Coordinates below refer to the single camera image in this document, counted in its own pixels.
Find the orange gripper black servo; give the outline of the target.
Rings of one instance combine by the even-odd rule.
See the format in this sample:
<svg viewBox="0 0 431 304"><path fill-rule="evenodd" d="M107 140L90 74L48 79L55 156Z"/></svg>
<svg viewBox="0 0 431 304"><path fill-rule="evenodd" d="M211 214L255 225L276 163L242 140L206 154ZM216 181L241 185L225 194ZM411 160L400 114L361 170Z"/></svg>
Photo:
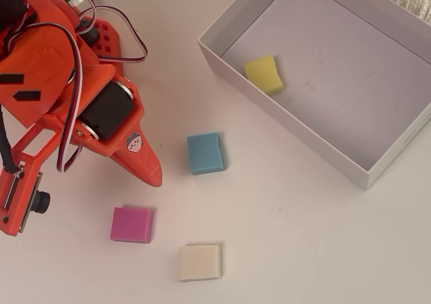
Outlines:
<svg viewBox="0 0 431 304"><path fill-rule="evenodd" d="M141 130L144 109L136 86L111 65L85 66L84 74L74 144L109 157L141 181L160 187L162 169Z"/></svg>

